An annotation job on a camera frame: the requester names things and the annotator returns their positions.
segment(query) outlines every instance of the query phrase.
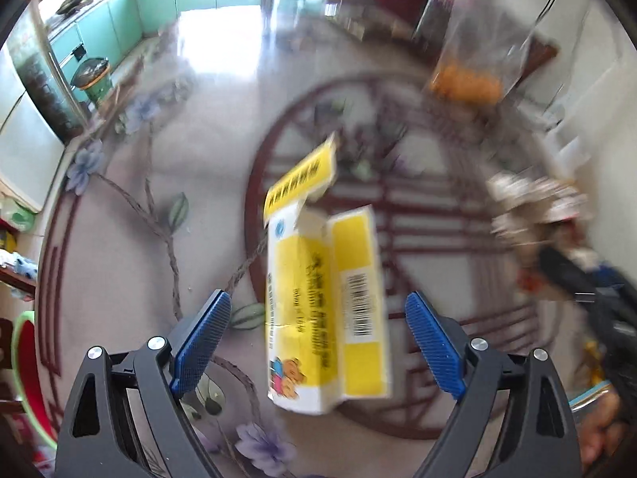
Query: blue logo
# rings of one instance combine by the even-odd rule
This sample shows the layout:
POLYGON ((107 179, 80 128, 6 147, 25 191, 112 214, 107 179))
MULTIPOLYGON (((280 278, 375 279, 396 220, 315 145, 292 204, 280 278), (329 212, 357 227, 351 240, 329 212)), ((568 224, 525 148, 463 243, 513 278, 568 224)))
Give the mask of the blue logo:
POLYGON ((276 238, 280 239, 281 237, 283 237, 283 232, 285 232, 285 224, 283 223, 283 219, 281 219, 278 223, 276 223, 276 238))

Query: cartoon bear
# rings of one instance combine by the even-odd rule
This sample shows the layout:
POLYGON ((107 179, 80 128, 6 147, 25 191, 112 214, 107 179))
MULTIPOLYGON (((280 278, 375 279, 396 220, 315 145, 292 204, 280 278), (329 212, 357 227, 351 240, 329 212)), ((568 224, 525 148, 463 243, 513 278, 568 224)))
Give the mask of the cartoon bear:
POLYGON ((301 384, 305 382, 305 375, 299 370, 299 360, 286 359, 283 361, 283 375, 291 379, 293 383, 301 384))
POLYGON ((281 383, 282 395, 283 397, 287 397, 288 399, 296 399, 298 398, 298 394, 296 392, 296 388, 294 386, 294 381, 289 377, 284 377, 283 382, 281 383))

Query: orange food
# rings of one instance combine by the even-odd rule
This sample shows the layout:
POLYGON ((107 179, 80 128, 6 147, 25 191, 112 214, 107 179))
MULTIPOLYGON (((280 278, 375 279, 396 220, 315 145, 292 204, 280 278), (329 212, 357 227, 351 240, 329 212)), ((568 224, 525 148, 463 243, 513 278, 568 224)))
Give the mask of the orange food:
POLYGON ((488 72, 477 72, 456 63, 438 65, 429 83, 438 97, 467 104, 495 105, 502 97, 502 82, 488 72))

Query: barcode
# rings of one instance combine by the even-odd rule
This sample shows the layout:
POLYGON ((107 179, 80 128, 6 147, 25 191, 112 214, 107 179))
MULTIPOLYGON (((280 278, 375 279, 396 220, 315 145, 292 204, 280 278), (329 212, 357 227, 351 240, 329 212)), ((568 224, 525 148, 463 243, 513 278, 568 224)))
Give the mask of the barcode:
POLYGON ((358 273, 347 277, 347 288, 350 296, 350 332, 353 336, 371 336, 372 303, 367 285, 367 274, 358 273))
POLYGON ((268 335, 270 349, 275 348, 275 294, 272 291, 272 274, 268 274, 268 311, 270 313, 270 332, 268 335))

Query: silver bolt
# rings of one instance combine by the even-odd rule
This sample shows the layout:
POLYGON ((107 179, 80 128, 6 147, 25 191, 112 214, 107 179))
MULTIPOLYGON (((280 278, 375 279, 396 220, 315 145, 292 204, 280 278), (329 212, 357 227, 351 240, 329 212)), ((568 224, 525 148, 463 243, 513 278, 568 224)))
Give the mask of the silver bolt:
POLYGON ((546 361, 547 359, 549 359, 549 353, 547 353, 547 351, 545 351, 544 349, 535 349, 533 351, 533 357, 535 359, 539 359, 540 361, 546 361))
POLYGON ((88 359, 98 359, 102 355, 102 347, 91 347, 88 350, 88 359))
POLYGON ((488 343, 482 338, 473 338, 471 340, 471 346, 477 351, 486 351, 488 349, 488 343))
POLYGON ((161 336, 155 336, 149 340, 149 349, 151 351, 158 351, 166 344, 166 340, 161 336))

